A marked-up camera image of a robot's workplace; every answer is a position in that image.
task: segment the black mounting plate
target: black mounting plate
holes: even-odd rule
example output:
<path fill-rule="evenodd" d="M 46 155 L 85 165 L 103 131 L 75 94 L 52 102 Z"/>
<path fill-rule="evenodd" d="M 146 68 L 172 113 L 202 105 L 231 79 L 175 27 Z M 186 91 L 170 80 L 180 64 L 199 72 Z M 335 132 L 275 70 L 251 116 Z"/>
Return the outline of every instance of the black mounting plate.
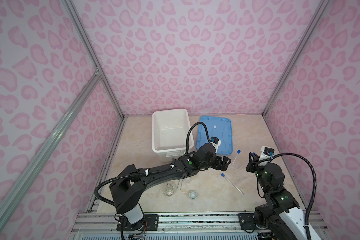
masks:
<path fill-rule="evenodd" d="M 247 214 L 238 214 L 239 217 L 239 223 L 240 223 L 240 227 L 241 230 L 259 230 L 260 228 L 256 227 L 256 225 L 254 224 L 254 219 L 253 219 L 253 213 L 247 213 Z"/>
<path fill-rule="evenodd" d="M 158 226 L 158 215 L 157 214 L 144 214 L 145 221 L 147 222 L 146 231 L 157 231 Z M 128 222 L 126 217 L 120 216 L 120 222 L 124 222 L 123 231 L 136 231 L 132 228 L 132 225 Z M 121 224 L 118 224 L 116 227 L 117 231 L 120 231 Z"/>

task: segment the beige table surface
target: beige table surface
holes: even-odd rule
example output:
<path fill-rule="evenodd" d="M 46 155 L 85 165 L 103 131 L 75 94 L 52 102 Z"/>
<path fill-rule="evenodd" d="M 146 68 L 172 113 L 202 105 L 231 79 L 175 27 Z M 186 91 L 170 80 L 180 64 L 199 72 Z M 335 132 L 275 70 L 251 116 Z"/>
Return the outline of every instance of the beige table surface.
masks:
<path fill-rule="evenodd" d="M 256 190 L 256 177 L 245 171 L 249 152 L 260 153 L 261 146 L 276 149 L 271 134 L 261 115 L 230 115 L 218 116 L 229 118 L 232 123 L 233 154 L 241 150 L 240 161 L 242 166 L 228 167 L 224 173 L 245 193 L 242 195 L 220 174 L 221 171 L 210 168 L 200 171 L 196 176 L 183 180 L 177 192 L 167 197 L 162 192 L 163 184 L 146 190 L 141 198 L 140 205 L 144 212 L 239 212 L 254 211 L 254 208 L 264 204 Z M 190 116 L 191 125 L 198 122 L 200 116 Z M 196 151 L 197 127 L 192 131 L 195 146 L 190 151 Z M 288 174 L 281 158 L 273 161 L 277 163 L 285 174 L 284 187 L 297 199 L 304 209 L 298 192 Z M 136 168 L 148 168 L 162 165 L 157 155 L 152 151 L 152 117 L 128 117 L 122 133 L 107 179 L 116 177 L 128 165 L 135 164 Z M 103 187 L 102 195 L 112 199 L 109 185 Z M 198 194 L 196 200 L 188 196 L 191 190 Z M 98 213 L 116 212 L 115 207 L 101 202 Z"/>

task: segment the white plastic bin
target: white plastic bin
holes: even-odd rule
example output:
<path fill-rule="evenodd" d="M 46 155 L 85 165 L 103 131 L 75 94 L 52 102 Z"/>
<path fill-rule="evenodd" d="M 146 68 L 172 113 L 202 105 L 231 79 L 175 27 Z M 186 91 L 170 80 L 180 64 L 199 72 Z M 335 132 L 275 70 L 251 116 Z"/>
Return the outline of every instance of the white plastic bin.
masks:
<path fill-rule="evenodd" d="M 157 111 L 152 114 L 152 150 L 162 162 L 182 156 L 187 148 L 187 133 L 191 128 L 185 109 Z M 194 145 L 192 133 L 189 149 Z"/>

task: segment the heart patterned wall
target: heart patterned wall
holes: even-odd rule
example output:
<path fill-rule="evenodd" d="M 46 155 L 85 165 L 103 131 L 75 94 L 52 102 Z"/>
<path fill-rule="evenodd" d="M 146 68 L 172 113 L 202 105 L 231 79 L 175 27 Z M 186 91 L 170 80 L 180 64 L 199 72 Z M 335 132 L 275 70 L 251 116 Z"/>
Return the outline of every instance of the heart patterned wall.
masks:
<path fill-rule="evenodd" d="M 0 240 L 67 239 L 85 212 L 120 120 L 98 83 L 19 204 Z"/>
<path fill-rule="evenodd" d="M 93 73 L 58 0 L 0 0 L 0 201 Z"/>
<path fill-rule="evenodd" d="M 319 0 L 74 0 L 124 114 L 261 113 Z"/>
<path fill-rule="evenodd" d="M 360 0 L 336 0 L 266 122 L 281 152 L 307 157 L 317 174 L 316 207 L 334 239 L 360 239 Z M 309 200 L 312 176 L 286 158 Z"/>

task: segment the blue plastic lid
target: blue plastic lid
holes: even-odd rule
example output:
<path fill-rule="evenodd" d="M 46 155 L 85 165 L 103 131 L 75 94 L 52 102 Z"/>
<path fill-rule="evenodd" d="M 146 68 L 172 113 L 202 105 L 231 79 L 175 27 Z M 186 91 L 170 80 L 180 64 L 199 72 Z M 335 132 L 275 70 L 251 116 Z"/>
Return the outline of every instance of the blue plastic lid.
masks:
<path fill-rule="evenodd" d="M 201 117 L 200 122 L 204 122 L 209 137 L 217 137 L 221 140 L 221 145 L 217 149 L 217 154 L 230 155 L 233 152 L 233 140 L 232 140 L 232 125 L 228 118 L 217 118 L 217 117 Z M 197 144 L 196 148 L 199 149 L 207 143 L 206 134 L 204 127 L 199 125 L 197 132 Z"/>

